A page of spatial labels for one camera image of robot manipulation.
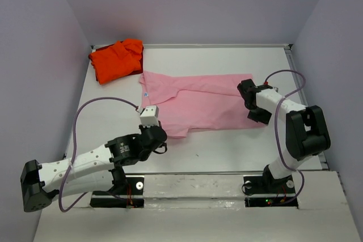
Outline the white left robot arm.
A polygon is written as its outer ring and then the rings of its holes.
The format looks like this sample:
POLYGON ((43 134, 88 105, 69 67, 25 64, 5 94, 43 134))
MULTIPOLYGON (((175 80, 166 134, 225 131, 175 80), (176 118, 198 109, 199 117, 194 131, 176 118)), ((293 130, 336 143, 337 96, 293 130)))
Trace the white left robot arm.
POLYGON ((144 162, 158 148, 167 146, 167 134, 160 126, 141 126, 140 130, 75 158, 26 162, 20 176, 24 212, 42 210, 66 196, 93 191, 119 195, 129 189, 124 167, 144 162))

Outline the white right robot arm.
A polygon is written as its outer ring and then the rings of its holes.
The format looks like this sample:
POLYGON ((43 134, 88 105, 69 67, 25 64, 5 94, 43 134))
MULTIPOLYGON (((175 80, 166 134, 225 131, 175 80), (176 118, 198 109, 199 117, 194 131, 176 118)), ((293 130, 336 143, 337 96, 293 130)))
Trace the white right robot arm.
POLYGON ((268 84, 255 85, 252 79, 241 81, 237 89, 249 110, 248 119, 268 125, 273 117, 275 134, 278 121, 285 123, 285 149, 264 168, 259 182, 265 191, 276 191, 302 163, 330 148, 330 135, 319 106, 295 103, 268 84))

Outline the pink t shirt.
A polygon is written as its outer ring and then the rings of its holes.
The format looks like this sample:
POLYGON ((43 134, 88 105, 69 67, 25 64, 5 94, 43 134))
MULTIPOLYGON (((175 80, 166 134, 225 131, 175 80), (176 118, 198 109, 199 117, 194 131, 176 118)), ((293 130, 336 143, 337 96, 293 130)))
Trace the pink t shirt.
POLYGON ((248 119, 248 109, 237 85, 251 74, 171 77, 144 71, 142 107, 156 105, 158 119, 170 138, 185 138, 189 132, 262 128, 248 119))

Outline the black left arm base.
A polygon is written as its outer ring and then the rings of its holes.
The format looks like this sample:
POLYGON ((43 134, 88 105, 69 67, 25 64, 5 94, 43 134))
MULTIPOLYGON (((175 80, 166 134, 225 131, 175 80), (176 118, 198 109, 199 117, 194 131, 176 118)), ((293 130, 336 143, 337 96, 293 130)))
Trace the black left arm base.
POLYGON ((145 177, 141 175, 127 175, 126 177, 128 184, 122 188, 119 194, 94 191, 91 195, 90 206, 93 208, 143 208, 145 177))

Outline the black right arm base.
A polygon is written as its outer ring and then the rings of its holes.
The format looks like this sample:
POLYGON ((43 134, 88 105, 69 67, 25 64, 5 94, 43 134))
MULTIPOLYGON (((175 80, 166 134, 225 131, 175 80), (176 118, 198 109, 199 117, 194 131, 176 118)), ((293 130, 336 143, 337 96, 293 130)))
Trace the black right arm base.
POLYGON ((284 178, 281 185, 277 185, 272 189, 268 189, 263 184, 262 175, 244 176, 241 190, 245 195, 244 204, 247 208, 298 207, 298 201, 296 199, 289 202, 296 194, 292 176, 284 178))

